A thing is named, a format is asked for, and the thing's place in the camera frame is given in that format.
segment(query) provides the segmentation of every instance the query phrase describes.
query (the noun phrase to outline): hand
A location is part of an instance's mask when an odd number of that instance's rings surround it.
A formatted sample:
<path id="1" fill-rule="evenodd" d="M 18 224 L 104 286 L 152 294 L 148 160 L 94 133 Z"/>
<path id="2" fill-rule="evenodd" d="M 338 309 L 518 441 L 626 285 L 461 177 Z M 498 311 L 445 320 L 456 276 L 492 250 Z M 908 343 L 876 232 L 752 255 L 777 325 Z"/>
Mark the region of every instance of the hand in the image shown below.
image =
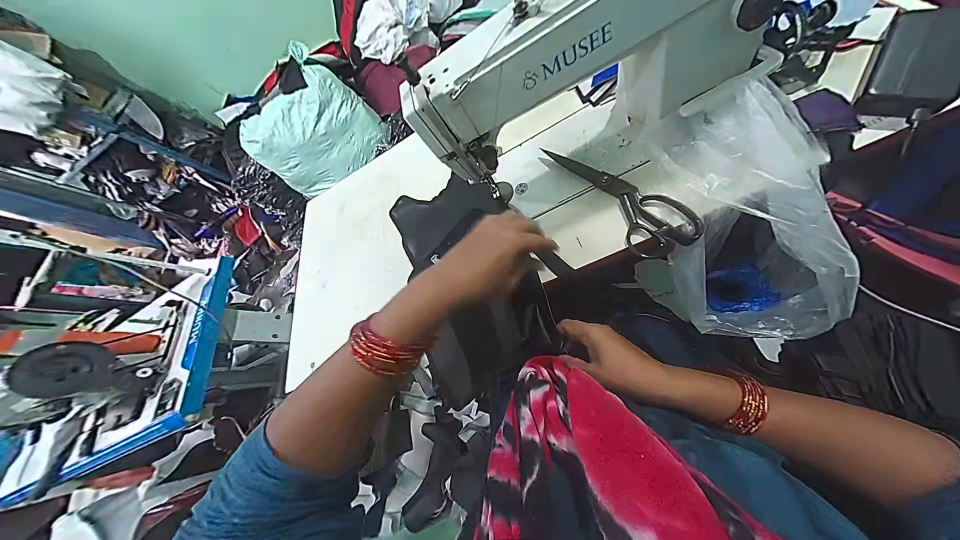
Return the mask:
<path id="1" fill-rule="evenodd" d="M 512 290 L 539 263 L 536 251 L 557 249 L 537 224 L 514 211 L 483 218 L 428 272 L 454 306 Z"/>
<path id="2" fill-rule="evenodd" d="M 565 320 L 557 326 L 570 339 L 587 346 L 591 363 L 562 356 L 570 367 L 579 368 L 611 392 L 647 403 L 660 401 L 666 391 L 670 367 L 656 361 L 614 329 Z"/>

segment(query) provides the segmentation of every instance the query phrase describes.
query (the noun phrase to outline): bangle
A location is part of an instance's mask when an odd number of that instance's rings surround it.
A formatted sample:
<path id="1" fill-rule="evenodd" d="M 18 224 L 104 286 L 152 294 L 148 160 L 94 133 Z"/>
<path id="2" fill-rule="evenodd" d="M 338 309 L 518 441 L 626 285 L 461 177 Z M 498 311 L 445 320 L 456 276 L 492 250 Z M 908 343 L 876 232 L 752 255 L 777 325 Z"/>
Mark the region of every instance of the bangle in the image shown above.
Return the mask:
<path id="1" fill-rule="evenodd" d="M 767 411 L 770 407 L 767 391 L 756 379 L 742 373 L 728 369 L 714 373 L 736 380 L 737 385 L 740 386 L 740 408 L 727 419 L 724 428 L 740 435 L 753 435 L 767 419 Z"/>
<path id="2" fill-rule="evenodd" d="M 420 358 L 433 342 L 405 345 L 383 337 L 371 329 L 370 317 L 350 331 L 350 353 L 369 371 L 382 376 L 407 375 L 420 365 Z"/>

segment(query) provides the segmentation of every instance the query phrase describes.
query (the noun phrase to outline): green wall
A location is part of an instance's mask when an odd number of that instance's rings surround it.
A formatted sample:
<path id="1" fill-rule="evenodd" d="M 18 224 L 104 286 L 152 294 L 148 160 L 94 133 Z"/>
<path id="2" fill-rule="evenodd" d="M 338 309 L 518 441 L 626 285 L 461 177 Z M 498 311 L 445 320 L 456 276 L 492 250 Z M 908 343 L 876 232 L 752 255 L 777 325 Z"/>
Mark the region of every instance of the green wall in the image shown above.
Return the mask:
<path id="1" fill-rule="evenodd" d="M 314 46 L 336 35 L 331 0 L 0 0 L 0 7 L 208 119 L 228 93 L 253 93 L 291 39 Z"/>

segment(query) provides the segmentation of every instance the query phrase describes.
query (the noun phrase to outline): red tie-dye fabric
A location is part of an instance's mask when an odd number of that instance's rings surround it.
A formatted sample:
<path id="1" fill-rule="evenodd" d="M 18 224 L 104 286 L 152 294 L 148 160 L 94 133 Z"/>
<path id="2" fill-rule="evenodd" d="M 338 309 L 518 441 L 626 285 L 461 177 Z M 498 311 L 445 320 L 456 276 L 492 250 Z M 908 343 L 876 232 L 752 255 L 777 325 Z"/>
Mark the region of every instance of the red tie-dye fabric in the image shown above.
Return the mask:
<path id="1" fill-rule="evenodd" d="M 551 475 L 564 475 L 563 485 L 595 523 L 584 525 L 582 511 L 575 520 L 553 515 Z M 484 492 L 477 540 L 570 537 L 569 530 L 554 530 L 564 519 L 610 539 L 777 538 L 616 396 L 553 356 L 534 358 L 520 371 Z"/>

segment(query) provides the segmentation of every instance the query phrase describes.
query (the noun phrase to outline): scissors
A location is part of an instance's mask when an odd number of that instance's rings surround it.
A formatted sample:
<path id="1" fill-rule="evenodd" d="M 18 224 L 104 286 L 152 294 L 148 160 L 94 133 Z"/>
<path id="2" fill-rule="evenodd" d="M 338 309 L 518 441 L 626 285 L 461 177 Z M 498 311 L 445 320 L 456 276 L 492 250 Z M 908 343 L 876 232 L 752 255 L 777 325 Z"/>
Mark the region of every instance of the scissors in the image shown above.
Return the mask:
<path id="1" fill-rule="evenodd" d="M 579 161 L 554 154 L 549 150 L 541 150 L 564 169 L 579 176 L 604 193 L 616 197 L 623 209 L 624 219 L 627 220 L 627 247 L 634 255 L 640 258 L 661 258 L 666 260 L 673 253 L 677 245 L 691 246 L 704 235 L 704 220 L 684 203 L 666 195 L 643 195 L 635 185 L 619 179 L 614 175 L 598 171 Z M 687 223 L 673 226 L 664 221 L 645 206 L 650 203 L 660 203 L 668 206 L 680 214 Z M 653 249 L 640 249 L 640 244 L 650 236 L 657 242 Z M 643 237 L 644 240 L 634 243 L 634 238 Z"/>

